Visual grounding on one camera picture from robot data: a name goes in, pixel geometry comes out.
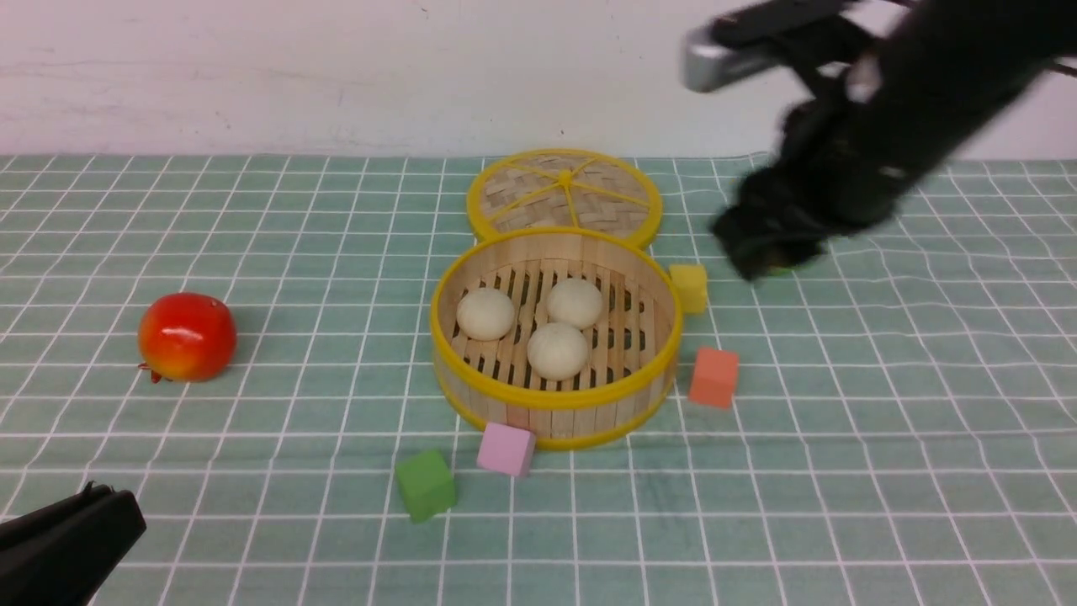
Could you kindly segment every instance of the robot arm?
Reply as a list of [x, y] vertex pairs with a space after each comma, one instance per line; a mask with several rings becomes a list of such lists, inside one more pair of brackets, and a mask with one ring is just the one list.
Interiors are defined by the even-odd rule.
[[[812, 94], [785, 116], [773, 164], [711, 224], [747, 281], [889, 220], [898, 199], [1077, 54], [1074, 0], [921, 0], [886, 38], [841, 13], [855, 0], [770, 0], [685, 39], [682, 79], [710, 93], [778, 66]], [[835, 76], [820, 68], [843, 64]]]

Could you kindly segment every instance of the yellow rim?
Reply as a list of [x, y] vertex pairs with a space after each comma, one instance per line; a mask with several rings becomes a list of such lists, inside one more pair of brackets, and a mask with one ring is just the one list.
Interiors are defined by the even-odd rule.
[[[488, 422], [472, 414], [472, 412], [467, 410], [467, 408], [464, 407], [451, 392], [449, 392], [445, 378], [442, 377], [440, 371], [437, 370], [436, 367], [434, 368], [434, 376], [437, 378], [437, 383], [442, 386], [442, 391], [445, 392], [445, 399], [448, 400], [452, 410], [457, 411], [457, 414], [467, 422], [468, 425], [479, 432], [485, 432], [486, 424]], [[624, 438], [640, 427], [643, 427], [648, 421], [651, 421], [651, 418], [655, 417], [658, 409], [662, 408], [662, 404], [666, 403], [666, 398], [669, 396], [670, 390], [673, 389], [673, 383], [675, 381], [676, 379], [674, 378], [673, 381], [670, 381], [665, 387], [662, 387], [662, 393], [658, 395], [658, 399], [652, 403], [643, 414], [633, 419], [631, 422], [621, 425], [620, 427], [611, 429], [610, 432], [603, 432], [601, 434], [585, 436], [583, 438], [535, 438], [535, 449], [543, 451], [578, 451], [601, 447], [602, 445]]]
[[[629, 245], [633, 245], [640, 249], [651, 245], [651, 242], [653, 242], [655, 240], [655, 237], [658, 236], [658, 227], [662, 219], [662, 196], [661, 193], [658, 191], [658, 186], [655, 185], [654, 181], [652, 181], [649, 177], [644, 174], [642, 170], [618, 157], [613, 157], [611, 155], [605, 155], [586, 150], [576, 150], [569, 147], [533, 150], [523, 153], [518, 153], [516, 155], [510, 155], [508, 157], [499, 159], [498, 161], [491, 164], [490, 166], [487, 166], [485, 170], [482, 170], [481, 172], [478, 173], [477, 177], [475, 177], [475, 180], [472, 181], [471, 187], [467, 189], [467, 219], [471, 221], [472, 229], [474, 229], [475, 237], [477, 237], [479, 241], [486, 241], [505, 235], [504, 232], [499, 231], [496, 228], [494, 228], [493, 224], [490, 223], [490, 217], [482, 214], [482, 196], [484, 196], [482, 187], [486, 184], [486, 181], [490, 178], [491, 174], [509, 166], [518, 168], [520, 170], [534, 172], [535, 174], [554, 179], [555, 181], [559, 181], [557, 174], [551, 174], [546, 172], [545, 170], [540, 170], [537, 168], [529, 168], [527, 166], [520, 166], [517, 164], [519, 160], [523, 158], [543, 154], [586, 156], [588, 159], [584, 161], [582, 165], [577, 166], [576, 169], [570, 173], [570, 177], [575, 175], [575, 173], [582, 170], [585, 166], [596, 160], [602, 160], [604, 163], [612, 164], [613, 166], [616, 166], [617, 168], [631, 174], [632, 178], [639, 181], [640, 185], [643, 186], [643, 189], [647, 194], [647, 199], [640, 199], [618, 194], [615, 192], [607, 192], [601, 189], [600, 187], [589, 184], [581, 185], [579, 183], [574, 183], [574, 182], [570, 182], [570, 184], [573, 184], [575, 186], [584, 186], [585, 188], [592, 191], [599, 191], [611, 197], [620, 198], [626, 201], [631, 201], [634, 203], [639, 203], [640, 206], [647, 207], [647, 217], [643, 220], [643, 224], [640, 225], [640, 228], [638, 228], [632, 235], [628, 236], [627, 238], [615, 238], [615, 239], [617, 239], [617, 241], [623, 241]], [[535, 197], [557, 186], [564, 187], [565, 197], [569, 200], [569, 211], [572, 214], [572, 224], [574, 227], [578, 227], [579, 220], [576, 216], [576, 210], [572, 203], [572, 194], [569, 192], [569, 187], [561, 182], [556, 182], [553, 185], [541, 187], [534, 192], [531, 192], [526, 196], [522, 196], [520, 199], [517, 199], [515, 202], [509, 205], [509, 207], [502, 208], [501, 210], [499, 210], [499, 212], [494, 214], [494, 216], [496, 216], [501, 212], [508, 210], [509, 208], [519, 206], [520, 203], [526, 202], [528, 199]], [[595, 231], [588, 229], [588, 232], [602, 232], [602, 231]]]
[[[658, 351], [655, 360], [651, 361], [639, 371], [633, 372], [625, 379], [601, 387], [581, 390], [579, 392], [540, 392], [537, 390], [527, 390], [515, 385], [506, 385], [500, 381], [490, 379], [489, 377], [486, 377], [464, 364], [463, 360], [460, 358], [460, 356], [457, 356], [456, 352], [452, 351], [448, 339], [445, 338], [445, 330], [437, 320], [437, 309], [439, 307], [442, 295], [444, 294], [446, 278], [454, 273], [461, 265], [467, 262], [468, 258], [490, 245], [496, 244], [503, 240], [543, 234], [576, 234], [623, 245], [639, 256], [644, 263], [647, 264], [647, 266], [658, 273], [662, 283], [669, 287], [670, 293], [673, 296], [674, 309], [673, 328], [670, 332], [670, 338], [667, 340], [666, 344], [662, 346], [662, 349]], [[681, 297], [677, 295], [676, 287], [670, 280], [669, 274], [662, 270], [661, 266], [658, 265], [654, 258], [647, 256], [638, 248], [626, 245], [620, 239], [611, 235], [583, 229], [579, 227], [530, 227], [526, 230], [499, 234], [495, 238], [478, 243], [457, 258], [445, 271], [442, 280], [437, 282], [437, 287], [434, 290], [434, 298], [431, 300], [430, 305], [430, 334], [434, 341], [434, 348], [453, 375], [460, 377], [467, 385], [487, 396], [490, 396], [491, 398], [510, 403], [519, 407], [537, 410], [573, 410], [591, 408], [619, 400], [646, 389], [652, 381], [666, 372], [666, 367], [669, 366], [669, 364], [676, 357], [677, 349], [681, 347], [681, 333], [683, 330], [683, 325], [684, 314], [681, 307]]]

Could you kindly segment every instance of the pink cube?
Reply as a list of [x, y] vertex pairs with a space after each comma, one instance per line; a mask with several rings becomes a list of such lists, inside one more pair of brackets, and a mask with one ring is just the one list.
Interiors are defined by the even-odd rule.
[[499, 423], [487, 423], [482, 443], [478, 448], [478, 466], [487, 471], [522, 478], [531, 469], [534, 450], [534, 434]]

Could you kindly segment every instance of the yellow cube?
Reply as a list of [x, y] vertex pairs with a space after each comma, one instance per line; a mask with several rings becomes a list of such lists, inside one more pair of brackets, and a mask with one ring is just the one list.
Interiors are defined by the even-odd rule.
[[702, 265], [670, 265], [670, 279], [681, 297], [685, 314], [707, 311], [707, 268]]

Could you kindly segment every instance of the yellow spoke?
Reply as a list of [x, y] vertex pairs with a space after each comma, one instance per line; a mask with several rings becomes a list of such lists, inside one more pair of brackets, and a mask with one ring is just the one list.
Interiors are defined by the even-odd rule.
[[520, 166], [519, 164], [513, 164], [513, 163], [509, 163], [506, 166], [508, 166], [509, 168], [515, 168], [517, 170], [522, 170], [524, 172], [530, 172], [532, 174], [538, 174], [540, 177], [546, 177], [547, 179], [554, 179], [555, 181], [557, 180], [557, 174], [554, 174], [553, 172], [546, 172], [545, 170], [540, 170], [537, 168], [531, 168], [530, 166]]
[[598, 159], [598, 158], [595, 158], [595, 157], [592, 157], [592, 158], [588, 159], [587, 161], [585, 161], [585, 163], [581, 164], [579, 166], [575, 167], [575, 168], [574, 168], [574, 169], [572, 170], [572, 172], [570, 172], [570, 173], [569, 173], [569, 175], [570, 175], [570, 177], [575, 177], [576, 174], [578, 174], [578, 173], [579, 173], [579, 171], [581, 171], [581, 170], [583, 170], [584, 168], [587, 168], [587, 165], [588, 165], [588, 164], [591, 164], [591, 163], [593, 163], [593, 161], [595, 161], [596, 159]]
[[569, 191], [572, 187], [564, 187], [564, 199], [569, 201], [569, 216], [572, 216], [572, 226], [579, 226], [579, 216], [576, 215], [576, 205], [572, 203], [572, 192]]
[[600, 187], [598, 185], [591, 185], [589, 183], [581, 183], [579, 181], [573, 181], [572, 184], [573, 184], [573, 186], [576, 186], [576, 187], [581, 187], [581, 188], [584, 188], [584, 189], [590, 189], [590, 191], [592, 191], [595, 193], [599, 193], [599, 194], [602, 194], [602, 195], [607, 195], [610, 197], [615, 197], [617, 199], [623, 199], [625, 201], [631, 201], [632, 203], [638, 203], [640, 206], [645, 206], [647, 208], [651, 208], [651, 202], [647, 201], [647, 200], [645, 200], [645, 199], [640, 199], [640, 198], [637, 198], [637, 197], [632, 197], [630, 195], [619, 194], [617, 192], [611, 192], [610, 189], [607, 189], [605, 187]]
[[504, 214], [505, 212], [508, 212], [509, 210], [516, 208], [517, 206], [522, 206], [524, 202], [530, 201], [531, 199], [534, 199], [557, 186], [560, 186], [560, 183], [553, 183], [543, 187], [538, 187], [537, 189], [529, 193], [528, 195], [520, 196], [516, 198], [516, 200], [506, 203], [505, 206], [502, 206], [500, 209], [498, 209], [496, 212], [494, 212], [489, 216], [488, 221], [492, 223], [493, 221], [496, 221], [498, 217]]

